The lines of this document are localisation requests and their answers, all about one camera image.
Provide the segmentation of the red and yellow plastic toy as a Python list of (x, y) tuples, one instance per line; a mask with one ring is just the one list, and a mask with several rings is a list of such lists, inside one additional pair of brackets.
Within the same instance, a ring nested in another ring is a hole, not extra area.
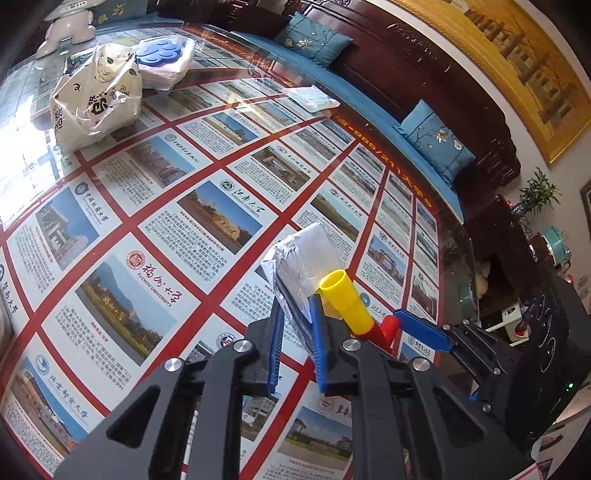
[(388, 353), (401, 329), (401, 320), (394, 314), (386, 315), (378, 323), (365, 305), (345, 270), (334, 270), (322, 277), (318, 285), (322, 299), (339, 313), (356, 339), (370, 341)]

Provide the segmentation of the white tissue packet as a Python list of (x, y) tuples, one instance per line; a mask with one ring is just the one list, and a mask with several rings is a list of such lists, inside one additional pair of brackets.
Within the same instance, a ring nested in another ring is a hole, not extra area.
[(341, 106), (338, 100), (326, 95), (324, 91), (318, 89), (315, 85), (283, 88), (283, 94), (310, 113), (318, 113)]

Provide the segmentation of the potted green plant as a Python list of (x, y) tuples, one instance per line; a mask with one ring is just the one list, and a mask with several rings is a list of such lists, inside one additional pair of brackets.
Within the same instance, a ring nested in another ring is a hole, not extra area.
[(527, 180), (526, 186), (519, 189), (520, 200), (527, 210), (538, 215), (548, 207), (560, 205), (561, 193), (540, 167), (535, 169), (534, 175)]

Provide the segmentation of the blue embroidered pillow far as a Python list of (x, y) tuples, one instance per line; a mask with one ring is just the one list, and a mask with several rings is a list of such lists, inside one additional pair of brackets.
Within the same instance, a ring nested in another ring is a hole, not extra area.
[(353, 39), (297, 12), (274, 41), (326, 68)]

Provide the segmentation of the white printed plastic bag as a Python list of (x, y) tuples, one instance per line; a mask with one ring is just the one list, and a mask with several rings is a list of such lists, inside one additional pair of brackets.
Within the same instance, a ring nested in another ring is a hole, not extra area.
[(61, 153), (83, 149), (132, 124), (141, 100), (142, 77), (133, 48), (105, 43), (71, 56), (49, 105)]

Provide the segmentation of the blue embroidered pillow near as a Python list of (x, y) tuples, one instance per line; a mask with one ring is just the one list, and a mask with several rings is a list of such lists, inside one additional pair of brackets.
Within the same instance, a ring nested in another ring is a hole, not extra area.
[(475, 160), (475, 155), (424, 100), (417, 103), (397, 131), (450, 187), (457, 175)]

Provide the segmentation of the long wooden sofa blue cushion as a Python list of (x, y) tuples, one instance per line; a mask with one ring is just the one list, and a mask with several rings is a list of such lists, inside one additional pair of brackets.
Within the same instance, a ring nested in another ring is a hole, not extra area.
[(474, 154), (452, 184), (469, 217), (507, 219), (498, 189), (521, 165), (501, 108), (442, 48), (367, 1), (290, 1), (287, 13), (351, 37), (329, 67), (401, 121), (425, 101)]

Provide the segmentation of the white bag with blue print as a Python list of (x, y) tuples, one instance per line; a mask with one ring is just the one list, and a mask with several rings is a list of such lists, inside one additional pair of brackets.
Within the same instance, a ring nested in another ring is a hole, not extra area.
[(180, 35), (142, 40), (134, 47), (142, 88), (169, 92), (186, 75), (195, 42)]

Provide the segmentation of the blue embroidered pillow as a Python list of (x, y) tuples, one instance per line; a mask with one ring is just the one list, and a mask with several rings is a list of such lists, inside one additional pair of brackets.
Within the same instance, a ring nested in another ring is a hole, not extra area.
[(326, 68), (353, 39), (297, 12), (274, 41)]
[(450, 187), (457, 175), (475, 160), (475, 155), (424, 100), (417, 103), (397, 131)]

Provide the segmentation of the silver foil wrapper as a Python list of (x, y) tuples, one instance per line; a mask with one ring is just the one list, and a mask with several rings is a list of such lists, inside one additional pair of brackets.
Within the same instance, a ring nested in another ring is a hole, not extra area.
[(308, 298), (318, 290), (322, 278), (344, 269), (345, 263), (328, 229), (320, 222), (287, 235), (263, 256), (262, 268), (287, 322), (311, 350), (311, 313)]

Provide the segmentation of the white toy robot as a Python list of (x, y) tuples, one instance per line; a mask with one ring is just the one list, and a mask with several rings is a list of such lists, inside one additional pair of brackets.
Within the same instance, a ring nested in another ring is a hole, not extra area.
[(50, 25), (35, 58), (41, 59), (53, 53), (63, 40), (79, 44), (93, 39), (96, 29), (92, 25), (92, 9), (102, 3), (103, 0), (79, 0), (59, 4), (44, 18)]

